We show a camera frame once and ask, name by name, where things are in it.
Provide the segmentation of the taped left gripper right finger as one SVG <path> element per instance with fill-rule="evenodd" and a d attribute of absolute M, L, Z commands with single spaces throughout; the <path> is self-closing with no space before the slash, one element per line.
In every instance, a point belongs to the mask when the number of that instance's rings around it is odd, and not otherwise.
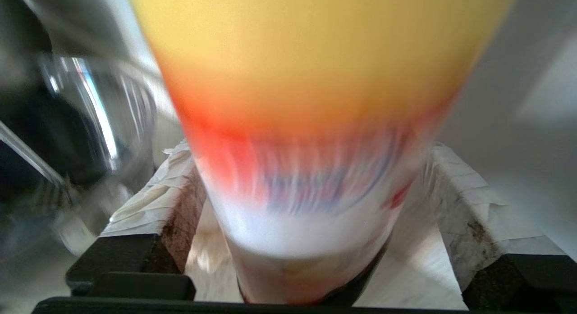
<path fill-rule="evenodd" d="M 576 312 L 576 262 L 448 146 L 431 148 L 423 191 L 469 310 Z"/>

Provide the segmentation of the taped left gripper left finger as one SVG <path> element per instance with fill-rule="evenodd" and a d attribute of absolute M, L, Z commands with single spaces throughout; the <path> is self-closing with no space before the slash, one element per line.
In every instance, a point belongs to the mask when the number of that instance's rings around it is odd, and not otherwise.
<path fill-rule="evenodd" d="M 165 152 L 167 160 L 113 213 L 97 240 L 67 271 L 73 296 L 87 295 L 105 273 L 185 272 L 207 193 L 186 141 Z"/>

